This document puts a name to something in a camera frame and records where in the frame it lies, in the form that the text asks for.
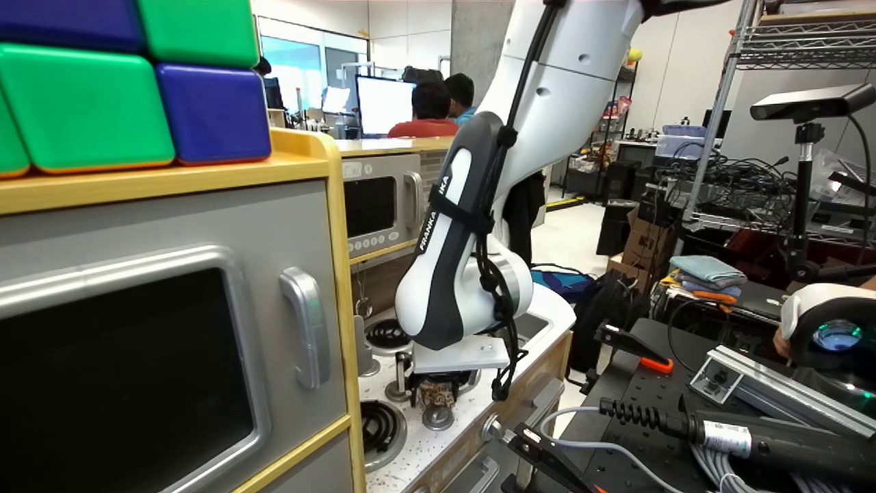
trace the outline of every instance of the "desk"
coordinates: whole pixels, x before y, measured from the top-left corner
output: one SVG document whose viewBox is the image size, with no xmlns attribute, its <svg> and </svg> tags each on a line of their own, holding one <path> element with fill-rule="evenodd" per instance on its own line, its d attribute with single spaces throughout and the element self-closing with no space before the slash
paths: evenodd
<svg viewBox="0 0 876 493">
<path fill-rule="evenodd" d="M 695 336 L 691 331 L 670 331 L 669 336 L 669 327 L 646 318 L 642 318 L 633 327 L 633 335 L 648 342 L 654 351 L 663 351 L 665 357 L 676 358 L 676 373 L 673 376 L 636 373 L 636 358 L 631 353 L 616 353 L 610 368 L 588 392 L 588 403 L 600 403 L 602 396 L 610 396 L 624 403 L 658 405 L 659 410 L 669 413 L 679 405 L 679 396 L 684 396 L 687 403 L 711 409 L 711 403 L 707 403 L 687 387 L 694 373 L 707 362 L 707 351 L 715 349 L 711 340 Z M 658 431 L 610 421 L 609 416 L 579 413 L 565 431 L 565 439 L 622 443 L 673 487 L 715 490 L 711 483 L 702 473 L 691 446 Z M 579 453 L 579 448 L 566 448 L 566 455 L 572 457 L 576 466 L 587 472 L 587 477 L 591 477 L 605 490 L 614 490 L 614 493 L 616 490 L 636 490 L 636 493 L 659 490 L 643 472 L 637 472 L 622 455 Z M 792 487 L 787 473 L 759 472 L 759 477 L 765 477 L 761 487 L 773 487 L 773 490 Z"/>
</svg>

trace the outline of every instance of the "floor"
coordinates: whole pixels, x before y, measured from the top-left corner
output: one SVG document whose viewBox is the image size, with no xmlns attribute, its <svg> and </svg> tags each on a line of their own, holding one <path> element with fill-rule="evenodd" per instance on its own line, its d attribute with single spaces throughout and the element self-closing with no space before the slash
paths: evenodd
<svg viewBox="0 0 876 493">
<path fill-rule="evenodd" d="M 596 254 L 602 212 L 594 202 L 547 212 L 543 225 L 533 228 L 533 264 L 558 264 L 588 276 L 602 276 L 609 264 L 605 254 Z M 579 409 L 584 396 L 580 387 L 566 380 L 558 409 Z M 558 435 L 566 425 L 570 416 L 557 420 L 553 432 Z"/>
</svg>

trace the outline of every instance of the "laptop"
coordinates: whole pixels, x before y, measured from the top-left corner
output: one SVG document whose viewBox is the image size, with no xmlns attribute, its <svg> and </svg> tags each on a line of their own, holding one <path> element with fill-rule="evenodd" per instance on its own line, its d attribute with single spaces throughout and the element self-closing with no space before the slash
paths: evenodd
<svg viewBox="0 0 876 493">
<path fill-rule="evenodd" d="M 787 301 L 787 292 L 777 288 L 759 286 L 759 283 L 741 283 L 733 313 L 777 327 L 784 301 Z"/>
</svg>

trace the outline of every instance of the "cardboard box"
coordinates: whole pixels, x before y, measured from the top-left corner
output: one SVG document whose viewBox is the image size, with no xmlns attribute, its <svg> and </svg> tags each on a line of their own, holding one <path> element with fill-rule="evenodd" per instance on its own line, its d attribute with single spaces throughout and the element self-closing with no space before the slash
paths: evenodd
<svg viewBox="0 0 876 493">
<path fill-rule="evenodd" d="M 626 276 L 626 280 L 636 280 L 636 288 L 637 288 L 642 292 L 651 291 L 651 286 L 663 276 L 663 273 L 651 273 L 651 270 L 646 270 L 646 269 L 636 269 L 636 265 L 624 264 L 622 254 L 616 254 L 616 257 L 609 261 L 609 270 L 616 270 L 616 273 L 622 273 L 622 276 Z"/>
<path fill-rule="evenodd" d="M 633 220 L 631 238 L 624 243 L 624 264 L 646 270 L 665 270 L 669 257 L 676 250 L 676 228 L 659 228 L 646 220 Z"/>
</svg>

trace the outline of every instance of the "white robotic arm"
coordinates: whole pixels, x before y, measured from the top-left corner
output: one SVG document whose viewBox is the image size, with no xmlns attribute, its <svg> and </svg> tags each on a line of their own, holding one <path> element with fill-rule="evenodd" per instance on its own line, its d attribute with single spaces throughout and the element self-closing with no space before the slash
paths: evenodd
<svg viewBox="0 0 876 493">
<path fill-rule="evenodd" d="M 453 346 L 528 309 L 528 265 L 501 240 L 510 190 L 591 134 L 648 13 L 711 3 L 722 0 L 514 3 L 494 86 L 444 160 L 417 261 L 394 298 L 399 327 L 446 353 L 449 369 L 484 368 Z"/>
</svg>

